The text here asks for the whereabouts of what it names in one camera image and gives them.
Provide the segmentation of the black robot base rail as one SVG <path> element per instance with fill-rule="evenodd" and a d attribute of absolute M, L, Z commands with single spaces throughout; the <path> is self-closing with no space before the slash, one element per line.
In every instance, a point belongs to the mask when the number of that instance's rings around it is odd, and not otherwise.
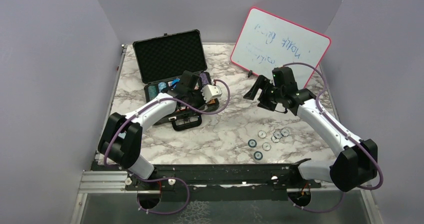
<path fill-rule="evenodd" d="M 291 164 L 161 164 L 143 182 L 119 172 L 119 191 L 136 192 L 143 203 L 286 201 L 290 195 L 319 189 L 314 180 L 302 180 Z"/>

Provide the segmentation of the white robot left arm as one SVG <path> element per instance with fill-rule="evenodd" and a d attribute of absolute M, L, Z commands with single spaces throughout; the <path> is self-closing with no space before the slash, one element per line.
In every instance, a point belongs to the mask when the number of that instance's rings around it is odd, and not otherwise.
<path fill-rule="evenodd" d="M 196 87 L 200 76 L 184 71 L 179 81 L 166 87 L 142 107 L 127 114 L 111 114 L 101 134 L 97 151 L 123 169 L 138 176 L 144 189 L 157 184 L 154 166 L 141 154 L 144 132 L 166 116 L 174 116 L 177 105 L 199 108 L 205 104 L 201 89 Z"/>

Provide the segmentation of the blue small blind button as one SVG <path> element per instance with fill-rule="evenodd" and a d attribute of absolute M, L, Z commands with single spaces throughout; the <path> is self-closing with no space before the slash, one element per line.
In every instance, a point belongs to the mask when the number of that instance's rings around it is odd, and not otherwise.
<path fill-rule="evenodd" d="M 180 81 L 179 78 L 174 79 L 173 81 L 169 82 L 169 86 L 173 87 L 176 83 L 178 83 Z"/>

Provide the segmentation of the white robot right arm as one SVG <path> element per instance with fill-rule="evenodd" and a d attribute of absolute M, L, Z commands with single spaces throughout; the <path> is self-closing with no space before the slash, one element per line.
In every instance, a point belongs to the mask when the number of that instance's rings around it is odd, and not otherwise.
<path fill-rule="evenodd" d="M 306 122 L 330 147 L 336 159 L 306 159 L 291 165 L 289 183 L 300 188 L 308 180 L 333 183 L 340 191 L 367 190 L 382 186 L 384 176 L 378 165 L 378 146 L 349 131 L 321 105 L 319 96 L 299 89 L 290 64 L 272 70 L 272 80 L 259 75 L 243 96 L 258 100 L 258 107 L 275 111 L 278 104 Z"/>

